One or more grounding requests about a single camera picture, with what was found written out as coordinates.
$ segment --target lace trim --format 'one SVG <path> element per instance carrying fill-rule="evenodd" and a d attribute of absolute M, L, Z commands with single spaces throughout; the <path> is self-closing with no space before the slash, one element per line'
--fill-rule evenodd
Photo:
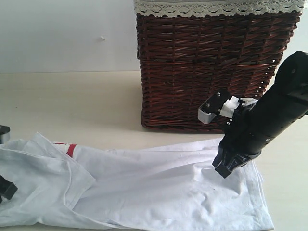
<path fill-rule="evenodd" d="M 278 12 L 302 12 L 308 6 L 307 0 L 203 0 L 200 2 L 156 2 L 134 0 L 135 13 L 144 16 L 156 17 L 205 17 L 209 16 L 232 16 L 260 15 L 264 13 Z"/>

